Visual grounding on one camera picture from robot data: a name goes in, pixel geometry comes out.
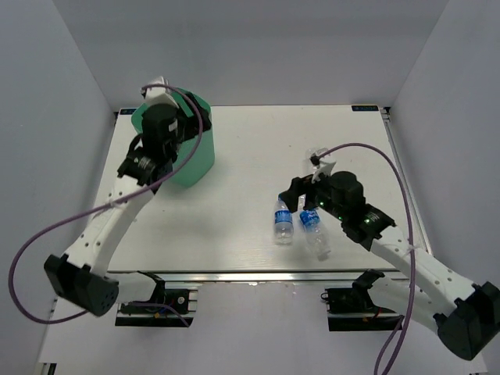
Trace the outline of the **blue cap water bottle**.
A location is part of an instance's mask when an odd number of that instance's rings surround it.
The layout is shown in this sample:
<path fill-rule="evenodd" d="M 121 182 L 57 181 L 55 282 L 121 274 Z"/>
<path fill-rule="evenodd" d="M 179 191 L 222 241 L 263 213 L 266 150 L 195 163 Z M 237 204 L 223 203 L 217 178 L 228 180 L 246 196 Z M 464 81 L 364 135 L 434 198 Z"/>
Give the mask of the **blue cap water bottle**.
<path fill-rule="evenodd" d="M 279 245 L 290 245 L 293 241 L 292 214 L 284 201 L 278 198 L 274 206 L 273 236 Z"/>

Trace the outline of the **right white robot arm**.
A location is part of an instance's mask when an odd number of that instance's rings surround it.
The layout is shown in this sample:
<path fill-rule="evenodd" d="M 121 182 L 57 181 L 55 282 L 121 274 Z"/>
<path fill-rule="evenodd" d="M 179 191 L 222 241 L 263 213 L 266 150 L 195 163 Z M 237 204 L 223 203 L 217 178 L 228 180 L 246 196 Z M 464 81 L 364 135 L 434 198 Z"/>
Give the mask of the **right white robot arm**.
<path fill-rule="evenodd" d="M 454 355 L 470 361 L 499 333 L 498 287 L 476 284 L 411 246 L 390 216 L 366 202 L 354 173 L 296 177 L 280 193 L 293 213 L 301 197 L 305 209 L 319 208 L 340 220 L 351 241 L 414 281 L 412 319 L 436 333 Z"/>

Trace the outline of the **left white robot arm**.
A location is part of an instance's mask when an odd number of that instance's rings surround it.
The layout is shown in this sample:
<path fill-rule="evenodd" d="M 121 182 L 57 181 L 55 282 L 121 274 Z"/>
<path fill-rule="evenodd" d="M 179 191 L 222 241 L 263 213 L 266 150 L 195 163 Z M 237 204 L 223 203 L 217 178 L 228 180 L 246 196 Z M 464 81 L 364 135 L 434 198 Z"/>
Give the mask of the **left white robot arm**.
<path fill-rule="evenodd" d="M 83 233 L 61 255 L 50 255 L 44 270 L 55 293 L 94 316 L 115 304 L 161 309 L 165 282 L 154 273 L 136 271 L 117 277 L 109 264 L 138 213 L 154 198 L 174 171 L 185 141 L 212 127 L 209 110 L 189 91 L 180 91 L 187 105 L 174 100 L 149 102 L 141 115 L 141 133 L 130 142 L 104 208 L 89 220 Z"/>

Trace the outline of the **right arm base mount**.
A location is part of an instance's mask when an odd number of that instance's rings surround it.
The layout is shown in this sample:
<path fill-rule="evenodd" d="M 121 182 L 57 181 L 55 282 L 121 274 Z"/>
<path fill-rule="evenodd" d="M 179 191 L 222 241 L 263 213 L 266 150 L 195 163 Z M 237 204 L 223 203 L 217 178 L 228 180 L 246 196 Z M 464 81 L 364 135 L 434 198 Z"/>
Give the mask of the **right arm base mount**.
<path fill-rule="evenodd" d="M 327 306 L 330 332 L 361 332 L 400 330 L 401 316 L 392 310 L 373 303 L 368 290 L 385 274 L 367 270 L 349 287 L 329 287 L 320 295 Z"/>

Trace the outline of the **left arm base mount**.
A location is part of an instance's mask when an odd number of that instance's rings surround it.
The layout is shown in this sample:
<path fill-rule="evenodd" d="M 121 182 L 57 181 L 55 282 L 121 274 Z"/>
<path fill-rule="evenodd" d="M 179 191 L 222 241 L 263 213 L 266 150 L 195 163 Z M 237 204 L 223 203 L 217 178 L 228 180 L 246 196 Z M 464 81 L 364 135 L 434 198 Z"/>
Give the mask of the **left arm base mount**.
<path fill-rule="evenodd" d="M 196 311 L 195 290 L 168 288 L 159 275 L 138 272 L 155 283 L 146 300 L 133 299 L 118 305 L 116 327 L 189 328 Z"/>

